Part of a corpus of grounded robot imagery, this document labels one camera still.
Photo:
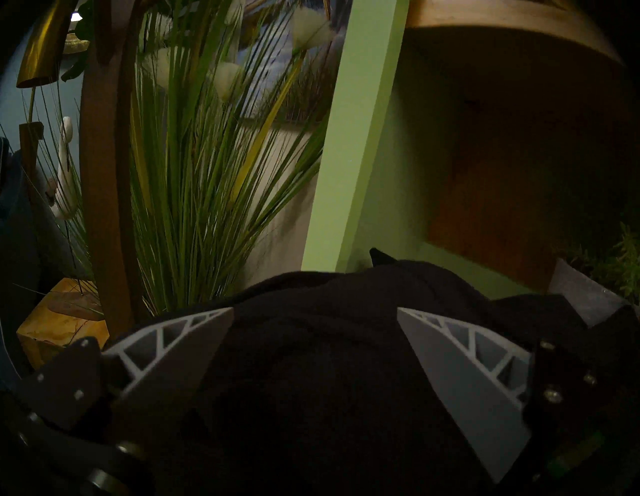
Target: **wooden pole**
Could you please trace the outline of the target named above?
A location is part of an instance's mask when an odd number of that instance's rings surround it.
[[[134,244],[129,184],[129,112],[138,33],[148,1],[95,0],[80,107],[84,222],[95,283],[111,338],[146,314]]]

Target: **black ear-shaped tip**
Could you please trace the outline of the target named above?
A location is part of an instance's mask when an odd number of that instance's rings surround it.
[[[374,267],[377,267],[379,265],[393,264],[397,262],[395,258],[381,252],[377,248],[371,248],[369,250],[369,256],[371,257],[371,264]]]

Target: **green wall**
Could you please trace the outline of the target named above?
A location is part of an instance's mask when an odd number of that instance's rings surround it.
[[[407,6],[354,1],[302,270],[365,269],[375,247],[451,270],[489,298],[530,292],[426,243],[463,99],[410,40],[403,42]]]
[[[507,276],[429,243],[422,243],[416,260],[430,262],[450,270],[492,300],[533,292]]]
[[[371,266],[373,246],[419,258],[451,169],[460,109],[455,86],[405,41],[348,271]]]

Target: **white flower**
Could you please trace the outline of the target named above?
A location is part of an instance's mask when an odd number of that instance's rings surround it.
[[[232,62],[220,62],[213,77],[213,86],[220,100],[227,102],[234,92],[236,83],[242,79],[242,67]]]
[[[308,7],[297,7],[291,19],[293,48],[309,50],[333,40],[335,33],[324,14]]]
[[[232,24],[235,24],[238,19],[242,19],[245,3],[246,0],[233,0],[231,2],[229,10],[227,11],[227,16],[225,17],[226,25],[231,26]]]
[[[142,65],[150,73],[156,73],[156,84],[165,90],[169,90],[169,67],[171,65],[171,50],[175,51],[175,57],[182,54],[183,48],[160,48],[156,53],[148,55]]]

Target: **wooden shelf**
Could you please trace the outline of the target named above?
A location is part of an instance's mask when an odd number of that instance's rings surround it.
[[[414,0],[407,28],[475,26],[542,33],[581,44],[622,64],[598,27],[567,0]]]
[[[563,118],[633,119],[625,66],[578,12],[525,0],[422,0],[412,3],[406,27],[406,39],[466,100]]]

